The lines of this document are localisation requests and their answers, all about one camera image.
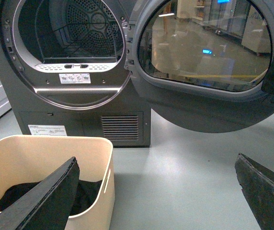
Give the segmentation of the right gripper camera black right finger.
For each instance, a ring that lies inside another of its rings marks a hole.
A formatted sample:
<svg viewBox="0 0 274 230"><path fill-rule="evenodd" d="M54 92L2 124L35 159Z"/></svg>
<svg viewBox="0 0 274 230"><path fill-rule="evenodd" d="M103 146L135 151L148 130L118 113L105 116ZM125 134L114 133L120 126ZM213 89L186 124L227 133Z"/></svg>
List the right gripper camera black right finger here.
<svg viewBox="0 0 274 230"><path fill-rule="evenodd" d="M274 172L240 153L235 162L242 193L262 230L274 230Z"/></svg>

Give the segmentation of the right gripper camera black left finger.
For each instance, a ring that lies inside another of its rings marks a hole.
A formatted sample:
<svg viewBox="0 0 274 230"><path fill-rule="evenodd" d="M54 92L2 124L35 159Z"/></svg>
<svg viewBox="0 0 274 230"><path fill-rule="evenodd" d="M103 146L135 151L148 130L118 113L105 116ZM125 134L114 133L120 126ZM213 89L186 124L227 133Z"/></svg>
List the right gripper camera black left finger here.
<svg viewBox="0 0 274 230"><path fill-rule="evenodd" d="M0 230L63 230L73 206L80 169L75 157L0 213Z"/></svg>

